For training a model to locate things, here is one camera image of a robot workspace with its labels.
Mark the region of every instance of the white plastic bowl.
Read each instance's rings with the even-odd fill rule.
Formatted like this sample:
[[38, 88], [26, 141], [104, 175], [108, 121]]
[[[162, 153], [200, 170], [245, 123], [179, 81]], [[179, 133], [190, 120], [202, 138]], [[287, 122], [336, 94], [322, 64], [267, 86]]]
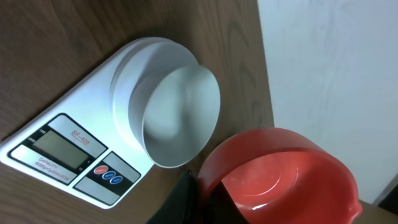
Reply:
[[155, 164], [182, 166], [210, 139], [220, 98], [216, 78], [201, 65], [148, 75], [131, 96], [131, 131]]

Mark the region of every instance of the red bowl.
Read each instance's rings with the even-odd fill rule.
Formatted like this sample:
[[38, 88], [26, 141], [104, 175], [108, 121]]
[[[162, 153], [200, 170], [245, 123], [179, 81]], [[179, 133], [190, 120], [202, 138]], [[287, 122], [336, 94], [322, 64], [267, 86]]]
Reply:
[[352, 173], [307, 138], [255, 129], [220, 144], [199, 172], [201, 199], [220, 181], [249, 223], [352, 223], [361, 213]]

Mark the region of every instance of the white kitchen scale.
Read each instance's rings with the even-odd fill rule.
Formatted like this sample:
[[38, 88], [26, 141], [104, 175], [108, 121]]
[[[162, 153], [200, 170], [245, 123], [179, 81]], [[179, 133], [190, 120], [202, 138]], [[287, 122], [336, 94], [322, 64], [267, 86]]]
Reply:
[[135, 40], [0, 145], [0, 161], [107, 209], [154, 162], [129, 124], [131, 94], [146, 74], [198, 65], [171, 40]]

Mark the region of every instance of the scale display screen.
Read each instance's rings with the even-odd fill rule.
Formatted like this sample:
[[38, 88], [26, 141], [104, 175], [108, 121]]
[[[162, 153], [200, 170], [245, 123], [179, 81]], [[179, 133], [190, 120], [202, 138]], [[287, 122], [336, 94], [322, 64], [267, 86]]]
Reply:
[[88, 156], [53, 131], [47, 131], [33, 146], [76, 169]]

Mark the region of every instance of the wood grain surface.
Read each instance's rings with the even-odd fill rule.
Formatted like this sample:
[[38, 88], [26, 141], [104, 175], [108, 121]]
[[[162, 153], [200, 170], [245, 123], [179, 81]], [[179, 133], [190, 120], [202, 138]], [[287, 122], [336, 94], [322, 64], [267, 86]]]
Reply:
[[145, 223], [182, 170], [198, 172], [217, 144], [273, 126], [255, 0], [0, 1], [0, 139], [34, 118], [124, 44], [170, 38], [216, 76], [221, 113], [205, 150], [185, 167], [153, 167], [102, 210], [0, 164], [1, 223]]

